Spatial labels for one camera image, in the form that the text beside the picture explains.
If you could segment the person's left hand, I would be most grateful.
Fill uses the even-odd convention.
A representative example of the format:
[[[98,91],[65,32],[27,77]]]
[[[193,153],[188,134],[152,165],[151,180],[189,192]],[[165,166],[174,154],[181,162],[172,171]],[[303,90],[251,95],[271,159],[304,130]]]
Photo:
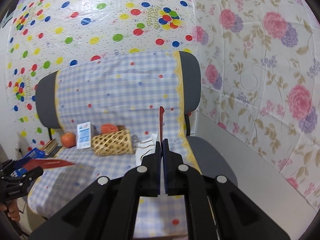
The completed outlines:
[[[7,211],[8,212],[8,217],[16,222],[20,221],[20,212],[17,206],[17,200],[14,199],[12,200],[9,204],[3,204],[1,203],[0,205],[1,212]]]

